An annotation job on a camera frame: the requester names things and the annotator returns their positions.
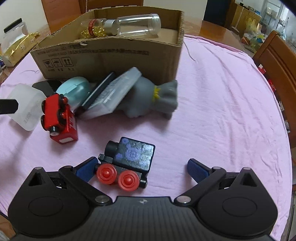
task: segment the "black lid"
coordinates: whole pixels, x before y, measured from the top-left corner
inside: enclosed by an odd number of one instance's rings
[[[4,29],[4,33],[6,34],[9,30],[13,29],[15,26],[19,25],[22,22],[22,18],[19,18],[18,20],[14,21],[12,24],[8,25]]]

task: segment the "gray plush toy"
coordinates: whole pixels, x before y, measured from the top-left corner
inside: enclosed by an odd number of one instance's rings
[[[123,110],[129,118],[156,110],[170,119],[177,106],[176,80],[156,86],[149,79],[140,77],[116,109]]]

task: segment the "triangular hole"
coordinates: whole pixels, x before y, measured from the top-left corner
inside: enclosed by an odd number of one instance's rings
[[[42,176],[40,173],[36,172],[31,179],[29,186],[37,186],[37,185],[42,185],[44,183]]]
[[[251,186],[251,187],[257,187],[255,181],[253,180],[252,176],[249,173],[246,173],[242,180],[242,185],[244,186]]]

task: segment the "blue gripper pad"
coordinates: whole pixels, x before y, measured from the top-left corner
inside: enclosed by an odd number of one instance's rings
[[[187,172],[197,183],[210,175],[210,168],[198,163],[195,159],[189,159],[187,163]]]
[[[94,176],[94,167],[98,164],[96,157],[91,157],[78,165],[76,168],[76,176],[81,178],[83,181],[88,182]]]

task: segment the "bottle with gold foil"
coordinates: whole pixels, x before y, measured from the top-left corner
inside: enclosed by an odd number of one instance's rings
[[[114,19],[96,18],[81,22],[81,28],[84,29],[81,32],[81,37],[83,39],[89,39],[117,35],[119,32],[119,23],[118,20]]]

